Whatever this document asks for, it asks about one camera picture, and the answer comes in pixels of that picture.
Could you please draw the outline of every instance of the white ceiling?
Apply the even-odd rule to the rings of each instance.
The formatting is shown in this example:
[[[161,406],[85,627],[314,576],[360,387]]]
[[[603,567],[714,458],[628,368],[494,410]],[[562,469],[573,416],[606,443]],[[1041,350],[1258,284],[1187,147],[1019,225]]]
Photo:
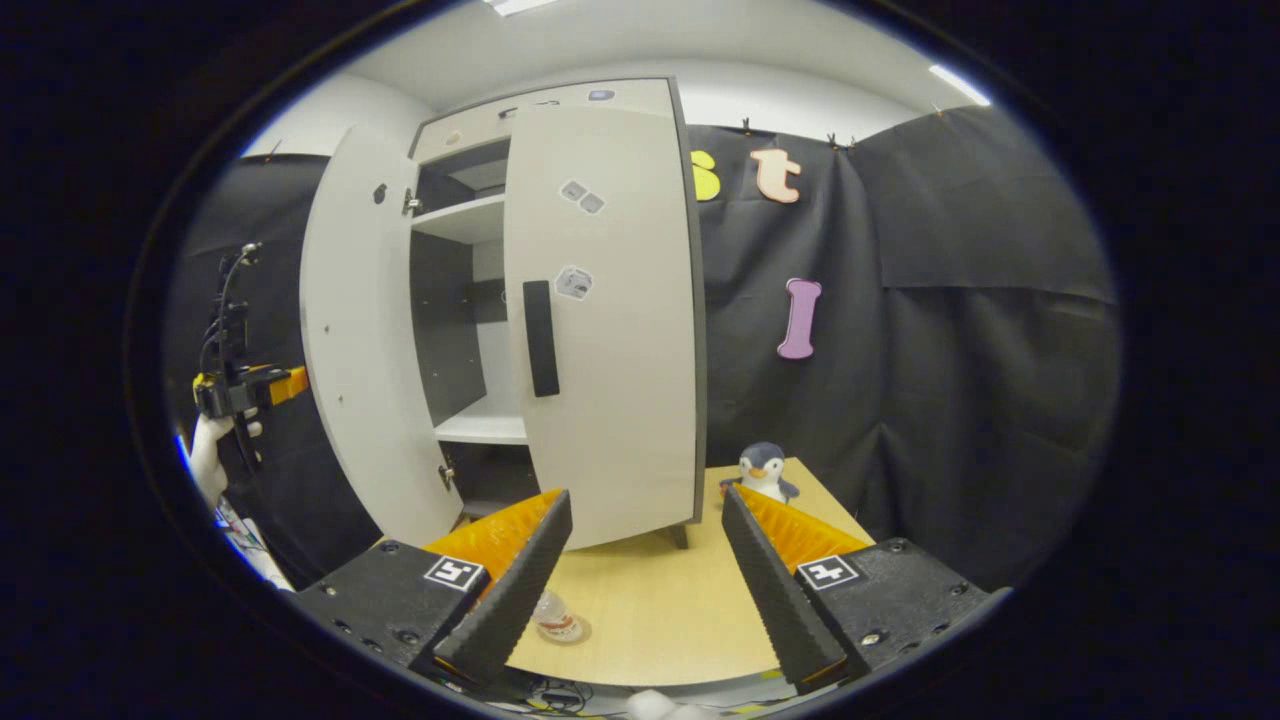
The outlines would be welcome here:
[[[815,0],[559,0],[509,18],[471,0],[347,68],[439,111],[557,72],[636,60],[754,63],[920,113],[970,100],[901,41]]]

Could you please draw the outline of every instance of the wooden table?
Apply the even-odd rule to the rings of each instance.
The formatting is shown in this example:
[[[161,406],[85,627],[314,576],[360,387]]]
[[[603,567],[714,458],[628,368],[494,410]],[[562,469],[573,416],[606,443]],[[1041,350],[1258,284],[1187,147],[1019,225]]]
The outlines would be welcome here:
[[[547,588],[591,625],[573,646],[530,624],[507,665],[556,678],[622,687],[709,683],[777,669],[778,661],[721,527],[719,482],[737,466],[709,468],[703,521],[689,550],[646,533],[561,556]],[[868,543],[867,530],[795,457],[782,477],[800,488],[791,506]]]

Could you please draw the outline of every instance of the black door handle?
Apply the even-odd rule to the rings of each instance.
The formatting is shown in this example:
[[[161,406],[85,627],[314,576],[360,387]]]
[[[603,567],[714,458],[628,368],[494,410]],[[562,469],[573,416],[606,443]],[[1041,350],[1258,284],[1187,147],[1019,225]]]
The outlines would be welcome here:
[[[534,377],[534,397],[559,395],[556,369],[556,336],[552,334],[552,283],[525,283],[525,333],[529,342],[529,370]]]

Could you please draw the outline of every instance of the water bottle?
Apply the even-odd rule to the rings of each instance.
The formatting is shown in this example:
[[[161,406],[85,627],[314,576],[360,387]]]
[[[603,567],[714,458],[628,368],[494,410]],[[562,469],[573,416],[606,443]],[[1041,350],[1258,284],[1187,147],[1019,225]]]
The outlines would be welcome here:
[[[590,630],[580,618],[564,607],[564,601],[550,591],[543,591],[543,597],[534,607],[534,624],[544,638],[558,643],[576,643],[586,639]]]

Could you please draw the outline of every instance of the white wall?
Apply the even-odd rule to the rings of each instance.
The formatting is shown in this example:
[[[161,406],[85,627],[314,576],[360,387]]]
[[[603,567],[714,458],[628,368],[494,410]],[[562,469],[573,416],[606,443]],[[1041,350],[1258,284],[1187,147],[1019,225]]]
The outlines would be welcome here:
[[[337,73],[300,97],[244,149],[241,156],[276,152],[333,155],[352,126],[369,127],[408,152],[422,120],[434,115],[425,102],[380,82]]]
[[[640,74],[669,74],[680,86],[685,122],[741,127],[827,140],[864,140],[920,113],[881,95],[817,76],[767,65],[714,60],[645,60],[564,70],[484,92],[462,105],[521,90]]]

